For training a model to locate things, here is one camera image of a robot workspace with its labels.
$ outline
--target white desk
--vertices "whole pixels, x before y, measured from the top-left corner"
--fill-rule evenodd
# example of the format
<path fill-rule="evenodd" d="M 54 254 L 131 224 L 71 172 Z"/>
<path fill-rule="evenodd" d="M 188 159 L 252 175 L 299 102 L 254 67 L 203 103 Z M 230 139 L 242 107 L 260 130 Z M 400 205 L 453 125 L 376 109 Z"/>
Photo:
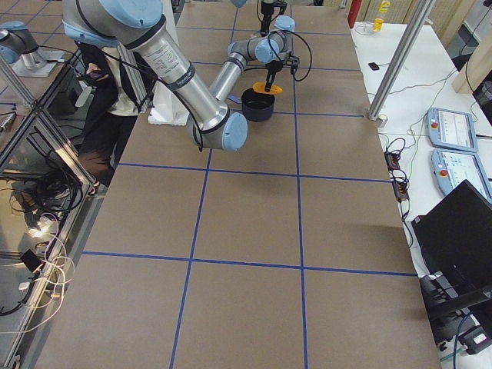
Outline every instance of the white desk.
<path fill-rule="evenodd" d="M 384 77 L 387 65 L 381 66 L 379 71 L 372 71 L 368 63 L 375 62 L 379 65 L 389 63 L 404 29 L 405 25 L 385 24 L 382 32 L 373 35 L 367 35 L 368 32 L 365 30 L 364 23 L 356 23 L 352 29 L 357 57 L 361 64 L 364 83 L 371 101 Z M 455 71 L 453 62 L 432 27 L 426 25 L 419 34 L 391 91 L 399 91 L 413 85 L 432 85 L 436 81 L 446 78 L 452 71 Z M 474 113 L 477 117 L 476 133 L 491 136 L 492 127 L 479 106 L 474 104 L 473 111 L 471 111 L 470 107 L 475 102 L 474 97 L 454 92 L 451 82 L 456 78 L 456 75 L 457 71 L 450 75 L 445 82 L 440 81 L 435 85 L 426 87 L 407 88 L 402 92 L 389 95 L 381 110 L 381 114 L 389 117 L 385 127 L 379 128 L 379 132 L 386 136 L 381 135 L 383 148 L 386 148 L 387 139 L 392 142 L 395 138 L 403 138 L 406 140 L 407 146 L 411 145 L 414 139 L 407 131 L 413 123 L 422 119 L 430 107 Z M 408 220 L 414 219 L 419 214 L 428 213 L 444 198 L 434 180 L 431 167 L 431 152 L 434 148 L 431 146 L 427 132 L 422 129 L 422 122 L 413 125 L 413 130 L 416 132 L 415 138 L 418 140 L 418 145 L 405 149 L 400 160 L 400 167 L 407 175 L 410 175 L 410 204 L 406 201 L 403 203 L 404 211 L 410 205 Z M 395 142 L 391 149 L 401 147 L 402 142 Z M 479 155 L 488 177 L 491 178 L 492 140 L 479 140 Z M 413 247 L 411 251 L 414 266 L 421 276 L 425 274 L 425 266 L 421 260 L 420 252 L 416 247 Z M 450 349 L 440 353 L 443 369 L 453 367 L 452 355 L 449 355 L 452 353 L 452 344 L 448 346 Z M 492 347 L 478 355 L 470 356 L 459 353 L 457 356 L 457 366 L 460 369 L 490 369 L 491 365 Z"/>

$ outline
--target computer monitor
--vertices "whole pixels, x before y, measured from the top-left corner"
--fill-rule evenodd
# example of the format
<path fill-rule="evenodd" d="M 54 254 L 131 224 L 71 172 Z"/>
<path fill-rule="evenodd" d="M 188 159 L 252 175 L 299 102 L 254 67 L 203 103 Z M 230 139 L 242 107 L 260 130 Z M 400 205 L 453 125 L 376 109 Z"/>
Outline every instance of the computer monitor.
<path fill-rule="evenodd" d="M 471 296 L 451 306 L 469 308 L 492 336 L 492 300 L 479 291 L 492 286 L 492 204 L 465 180 L 412 227 L 429 271 L 441 271 L 458 297 Z"/>

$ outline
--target yellow spray bottle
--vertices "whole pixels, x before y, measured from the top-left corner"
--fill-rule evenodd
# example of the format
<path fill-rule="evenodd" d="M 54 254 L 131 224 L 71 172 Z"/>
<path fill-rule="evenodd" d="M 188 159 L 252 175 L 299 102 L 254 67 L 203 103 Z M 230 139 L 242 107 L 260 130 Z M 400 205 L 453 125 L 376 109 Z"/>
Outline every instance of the yellow spray bottle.
<path fill-rule="evenodd" d="M 390 8 L 390 5 L 391 2 L 389 0 L 382 0 L 382 2 L 380 3 L 379 9 L 377 10 L 376 18 L 374 20 L 374 26 L 372 28 L 374 32 L 379 32 L 383 27 L 384 15 Z"/>

